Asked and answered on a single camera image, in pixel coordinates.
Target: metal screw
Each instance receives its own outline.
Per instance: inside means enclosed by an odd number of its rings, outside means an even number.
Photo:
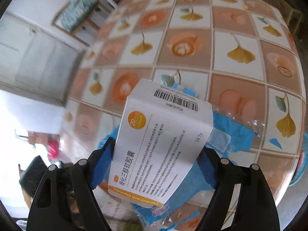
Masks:
[[[259,169],[259,166],[257,165],[257,164],[252,164],[252,169],[254,169],[254,170],[258,170]]]
[[[80,166],[82,166],[82,165],[84,165],[84,164],[87,164],[87,160],[86,160],[86,159],[81,159],[81,160],[78,162],[78,164],[79,164]]]
[[[48,167],[48,170],[49,171],[53,171],[53,170],[55,170],[56,169],[56,165],[54,165],[54,164],[52,164],[52,165],[50,165],[49,167]]]
[[[222,164],[224,164],[224,165],[229,164],[229,160],[226,159],[226,158],[222,158],[222,159],[220,160],[220,162],[221,162]]]

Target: ginkgo leaf pattern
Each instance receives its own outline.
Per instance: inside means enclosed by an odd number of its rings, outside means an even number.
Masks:
[[[93,80],[95,82],[89,88],[89,91],[91,92],[92,95],[98,95],[103,91],[103,86],[100,84],[100,73],[94,72],[93,74]]]
[[[91,50],[90,53],[86,56],[86,60],[92,59],[93,56],[95,56],[95,52]]]
[[[64,120],[65,120],[66,122],[71,122],[71,121],[73,120],[73,115],[72,115],[70,112],[68,112],[68,113],[64,116]]]
[[[161,84],[162,85],[165,85],[169,88],[172,88],[174,83],[175,83],[174,76],[171,76],[171,75],[162,75],[161,76]]]
[[[187,9],[181,9],[181,11],[185,11],[187,10],[188,14],[181,16],[180,18],[182,20],[185,21],[198,21],[201,20],[203,18],[203,15],[194,13],[193,8],[192,7],[188,7]]]
[[[258,17],[258,20],[261,21],[261,22],[263,22],[263,23],[265,23],[265,24],[267,24],[267,26],[264,26],[264,27],[263,27],[263,29],[264,29],[266,32],[270,33],[272,36],[276,36],[276,37],[280,37],[280,36],[281,36],[281,33],[280,33],[277,29],[275,29],[275,28],[270,24],[269,21],[265,20],[265,18]]]
[[[237,0],[221,0],[221,1],[226,3],[237,3]]]
[[[144,42],[144,34],[142,33],[142,42],[140,44],[138,44],[136,47],[134,47],[131,50],[131,53],[133,55],[142,55],[142,54],[148,52],[149,50],[151,50],[152,48],[153,48],[152,44]]]
[[[290,116],[290,104],[289,104],[288,96],[285,93],[283,98],[276,96],[275,99],[276,99],[276,103],[277,103],[278,108],[283,112],[286,112],[286,110],[285,110],[286,105],[285,105],[285,102],[284,102],[285,99],[287,101],[287,106],[288,106],[287,115],[284,118],[280,119],[276,123],[276,127],[283,137],[289,138],[293,134],[295,134],[296,126],[295,126],[293,119]]]
[[[238,63],[250,63],[256,59],[253,53],[251,53],[249,50],[246,50],[241,47],[241,44],[237,37],[233,34],[231,34],[235,41],[237,42],[238,46],[234,50],[228,52],[227,56],[231,59],[237,61]]]
[[[276,99],[276,104],[278,106],[278,108],[283,111],[283,112],[286,112],[287,111],[287,108],[286,108],[286,104],[285,104],[285,98],[281,98],[279,96],[275,96],[275,99]]]
[[[157,5],[159,4],[164,4],[166,2],[169,2],[170,0],[159,0],[158,2],[156,2]]]
[[[131,25],[124,19],[121,21],[121,25],[118,27],[118,31],[125,30],[129,28]]]
[[[189,7],[188,8],[180,8],[180,11],[183,13],[189,13]]]

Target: pink object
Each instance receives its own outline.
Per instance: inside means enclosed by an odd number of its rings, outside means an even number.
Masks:
[[[227,89],[220,94],[218,99],[218,106],[235,115],[238,110],[238,103],[240,99],[241,95],[238,91]]]
[[[152,216],[158,216],[162,215],[169,209],[168,206],[162,206],[162,207],[153,207],[152,210]]]
[[[293,71],[294,64],[288,57],[285,57],[285,56],[278,54],[278,53],[268,53],[267,59],[275,67],[282,66],[282,67],[285,67],[285,68]]]
[[[122,50],[123,46],[119,43],[106,45],[103,50],[103,56],[108,59],[112,55],[118,54]]]
[[[257,1],[247,1],[246,3],[247,3],[248,5],[250,5],[250,6],[253,6],[253,7],[256,7],[256,6],[259,5],[259,2],[257,2]]]
[[[231,20],[233,15],[230,11],[221,11],[219,14],[224,20]]]
[[[242,98],[238,103],[238,114],[242,120],[254,120],[257,113],[257,103],[254,99]]]
[[[237,17],[235,18],[235,21],[236,21],[238,24],[240,24],[240,25],[246,24],[246,19],[245,19],[245,17],[243,17],[243,16],[237,16]]]
[[[47,144],[48,146],[48,158],[55,159],[59,155],[59,142],[57,140],[51,140]]]
[[[301,167],[301,166],[303,165],[303,163],[304,163],[304,158],[305,158],[305,152],[304,152],[304,150],[303,150],[303,151],[301,152],[300,156],[299,156],[296,169],[298,169],[299,167]]]

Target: orange stripe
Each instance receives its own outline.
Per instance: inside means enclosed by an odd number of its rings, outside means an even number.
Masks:
[[[147,204],[152,204],[154,206],[158,206],[158,207],[162,207],[163,204],[158,202],[158,201],[155,201],[155,200],[151,200],[147,197],[143,197],[143,196],[140,196],[138,194],[134,194],[132,192],[129,192],[129,191],[126,191],[126,190],[123,190],[123,189],[119,189],[117,187],[113,187],[113,186],[110,186],[108,185],[108,189],[118,193],[118,194],[121,194],[127,198],[130,198],[130,199],[133,199],[135,201],[138,201],[138,202],[142,202],[142,203],[147,203]]]

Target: cabinet door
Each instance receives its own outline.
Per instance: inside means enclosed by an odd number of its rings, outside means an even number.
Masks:
[[[15,80],[21,60],[33,41],[32,28],[4,14],[0,19],[0,81]]]
[[[62,101],[79,55],[59,39],[10,15],[0,20],[0,82]]]

